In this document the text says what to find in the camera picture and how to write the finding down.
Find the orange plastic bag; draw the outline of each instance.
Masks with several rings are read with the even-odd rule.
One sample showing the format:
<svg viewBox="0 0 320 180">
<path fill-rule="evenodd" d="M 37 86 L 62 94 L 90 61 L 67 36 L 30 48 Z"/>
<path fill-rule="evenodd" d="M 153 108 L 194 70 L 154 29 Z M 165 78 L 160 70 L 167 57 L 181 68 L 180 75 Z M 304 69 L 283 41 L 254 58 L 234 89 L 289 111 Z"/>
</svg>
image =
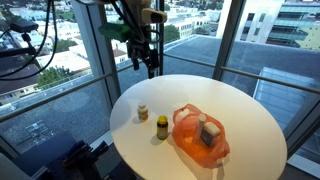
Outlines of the orange plastic bag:
<svg viewBox="0 0 320 180">
<path fill-rule="evenodd" d="M 186 115 L 181 117 L 181 111 L 188 109 Z M 213 147 L 208 147 L 202 140 L 194 139 L 198 116 L 202 112 L 194 105 L 186 106 L 176 110 L 173 114 L 174 128 L 172 137 L 176 144 L 182 148 L 193 160 L 202 167 L 212 167 L 218 159 L 225 157 L 230 153 L 228 142 L 226 141 L 223 125 L 215 118 L 206 115 L 206 122 L 214 123 L 220 129 L 220 135 L 217 143 Z"/>
</svg>

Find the yellow lid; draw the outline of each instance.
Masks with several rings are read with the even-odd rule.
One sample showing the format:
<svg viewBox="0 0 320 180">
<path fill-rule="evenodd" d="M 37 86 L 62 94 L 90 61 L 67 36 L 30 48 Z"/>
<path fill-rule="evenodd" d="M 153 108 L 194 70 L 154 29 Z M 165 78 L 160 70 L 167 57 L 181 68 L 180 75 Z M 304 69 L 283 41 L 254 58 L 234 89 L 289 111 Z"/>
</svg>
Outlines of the yellow lid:
<svg viewBox="0 0 320 180">
<path fill-rule="evenodd" d="M 168 122 L 167 116 L 159 116 L 159 118 L 158 118 L 159 124 L 167 124 L 167 122 Z"/>
</svg>

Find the round white table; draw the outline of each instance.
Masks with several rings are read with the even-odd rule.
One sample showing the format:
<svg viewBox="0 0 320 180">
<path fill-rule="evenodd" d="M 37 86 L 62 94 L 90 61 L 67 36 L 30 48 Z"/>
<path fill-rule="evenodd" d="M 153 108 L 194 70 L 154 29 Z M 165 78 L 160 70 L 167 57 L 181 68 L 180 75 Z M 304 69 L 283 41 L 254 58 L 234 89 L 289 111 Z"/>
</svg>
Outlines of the round white table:
<svg viewBox="0 0 320 180">
<path fill-rule="evenodd" d="M 137 116 L 140 102 L 149 109 L 145 122 Z M 158 116 L 168 117 L 171 132 L 173 112 L 188 103 L 224 125 L 230 154 L 217 168 L 199 166 L 171 135 L 157 139 Z M 283 133 L 263 106 L 230 85 L 199 76 L 166 75 L 135 84 L 115 103 L 110 129 L 124 161 L 148 180 L 271 180 L 278 179 L 287 161 Z"/>
</svg>

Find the bottle cap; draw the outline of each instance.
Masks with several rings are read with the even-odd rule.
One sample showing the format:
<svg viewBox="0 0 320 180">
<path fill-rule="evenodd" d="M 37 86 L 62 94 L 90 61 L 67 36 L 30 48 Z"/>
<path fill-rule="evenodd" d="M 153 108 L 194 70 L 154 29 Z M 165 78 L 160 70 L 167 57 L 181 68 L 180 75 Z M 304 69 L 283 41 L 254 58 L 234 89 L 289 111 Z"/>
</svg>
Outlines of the bottle cap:
<svg viewBox="0 0 320 180">
<path fill-rule="evenodd" d="M 167 122 L 168 122 L 167 116 L 159 116 L 158 118 L 159 124 L 167 124 Z"/>
<path fill-rule="evenodd" d="M 198 120 L 201 121 L 201 122 L 205 122 L 207 119 L 206 115 L 205 114 L 200 114 L 199 117 L 198 117 Z"/>
<path fill-rule="evenodd" d="M 145 103 L 142 103 L 142 102 L 141 102 L 141 103 L 139 103 L 139 105 L 138 105 L 138 106 L 139 106 L 139 108 L 140 108 L 140 109 L 144 109 L 144 108 L 146 108 L 146 104 L 145 104 Z"/>
</svg>

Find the jar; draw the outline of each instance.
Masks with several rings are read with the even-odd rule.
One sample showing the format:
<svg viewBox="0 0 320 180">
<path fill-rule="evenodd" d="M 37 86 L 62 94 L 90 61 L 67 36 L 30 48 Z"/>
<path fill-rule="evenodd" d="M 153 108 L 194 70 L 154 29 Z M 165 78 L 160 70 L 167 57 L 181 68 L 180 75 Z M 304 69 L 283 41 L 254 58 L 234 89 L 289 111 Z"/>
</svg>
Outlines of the jar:
<svg viewBox="0 0 320 180">
<path fill-rule="evenodd" d="M 137 111 L 138 111 L 138 117 L 141 121 L 145 121 L 148 119 L 148 108 L 146 104 L 139 103 Z"/>
<path fill-rule="evenodd" d="M 157 137 L 164 140 L 168 137 L 168 119 L 167 116 L 159 116 L 157 122 Z"/>
</svg>

